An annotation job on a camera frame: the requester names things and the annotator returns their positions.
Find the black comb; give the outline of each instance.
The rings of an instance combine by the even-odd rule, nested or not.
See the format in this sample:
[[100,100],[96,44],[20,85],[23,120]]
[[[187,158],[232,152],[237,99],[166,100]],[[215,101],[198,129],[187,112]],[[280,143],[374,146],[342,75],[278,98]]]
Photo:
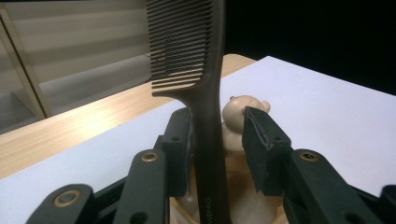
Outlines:
[[222,0],[147,0],[153,96],[192,113],[201,223],[231,223],[221,135]]

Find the beige figurine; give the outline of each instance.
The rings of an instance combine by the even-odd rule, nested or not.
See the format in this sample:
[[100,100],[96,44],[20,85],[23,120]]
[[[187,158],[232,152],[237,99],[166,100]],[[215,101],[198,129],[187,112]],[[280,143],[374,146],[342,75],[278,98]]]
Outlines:
[[271,106],[266,101],[259,101],[253,96],[233,96],[222,110],[222,134],[226,157],[245,154],[242,148],[242,131],[244,129],[245,107],[255,107],[269,112]]
[[[233,224],[272,223],[286,224],[282,197],[266,197],[254,188],[248,169],[245,151],[242,148],[242,131],[244,129],[245,107],[251,106],[265,112],[270,111],[266,101],[242,95],[231,97],[230,102],[222,110],[224,148],[226,151],[226,166],[230,211]],[[191,195],[177,200],[171,200],[171,223],[197,224],[198,207],[195,179],[192,173]]]

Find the brass screw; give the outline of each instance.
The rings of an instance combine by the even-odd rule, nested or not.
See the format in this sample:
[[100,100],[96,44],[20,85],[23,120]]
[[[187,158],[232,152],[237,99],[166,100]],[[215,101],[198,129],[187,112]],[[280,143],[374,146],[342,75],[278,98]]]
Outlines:
[[308,152],[308,151],[302,151],[299,154],[300,158],[305,160],[305,161],[318,161],[319,157],[318,155],[315,155],[315,153]]
[[70,189],[70,190],[65,191],[65,192],[61,193],[60,195],[58,195],[55,198],[55,201],[53,202],[53,204],[57,207],[69,206],[70,204],[73,204],[78,200],[79,195],[80,195],[80,193],[78,190]]
[[143,154],[142,156],[142,161],[156,161],[159,158],[157,153],[154,152],[147,152],[145,154]]

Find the screw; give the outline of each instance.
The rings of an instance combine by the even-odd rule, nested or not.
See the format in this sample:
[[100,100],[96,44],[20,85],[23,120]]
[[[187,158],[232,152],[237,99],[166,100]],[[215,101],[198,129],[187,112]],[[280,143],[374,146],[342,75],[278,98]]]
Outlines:
[[75,203],[79,198],[79,191],[76,189],[67,190],[55,198],[53,204],[57,207],[66,207]]
[[312,152],[303,151],[303,152],[300,152],[299,156],[301,159],[303,159],[305,161],[318,161],[319,160],[318,156]]
[[157,153],[154,152],[147,152],[143,154],[142,161],[156,161],[159,158]]

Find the comb teeth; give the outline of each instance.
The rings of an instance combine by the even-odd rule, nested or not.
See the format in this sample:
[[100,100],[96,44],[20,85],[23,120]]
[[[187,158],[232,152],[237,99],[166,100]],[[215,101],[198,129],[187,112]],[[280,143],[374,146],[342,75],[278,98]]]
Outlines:
[[148,0],[154,91],[193,86],[205,74],[211,29],[208,0]]

